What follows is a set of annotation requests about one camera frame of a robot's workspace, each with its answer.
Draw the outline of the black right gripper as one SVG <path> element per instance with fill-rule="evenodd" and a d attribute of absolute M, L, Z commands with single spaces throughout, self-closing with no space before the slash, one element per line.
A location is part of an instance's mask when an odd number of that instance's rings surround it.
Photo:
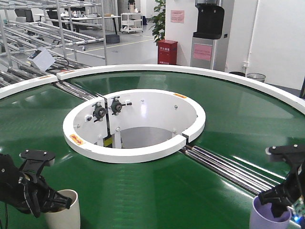
<path fill-rule="evenodd" d="M 290 166 L 283 185 L 258 195 L 262 205 L 271 203 L 273 217 L 279 218 L 288 206 L 291 207 L 301 196 L 305 196 L 305 145 L 270 146 L 265 149 L 265 153 L 270 161 L 284 161 Z"/>

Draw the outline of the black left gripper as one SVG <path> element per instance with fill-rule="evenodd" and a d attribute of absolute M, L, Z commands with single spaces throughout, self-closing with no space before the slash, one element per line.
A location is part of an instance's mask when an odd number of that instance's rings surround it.
<path fill-rule="evenodd" d="M 0 200 L 36 218 L 41 212 L 69 209 L 72 199 L 51 188 L 45 178 L 40 177 L 44 166 L 54 164 L 55 154 L 44 150 L 25 150 L 20 157 L 24 162 L 18 169 L 10 155 L 0 155 Z"/>

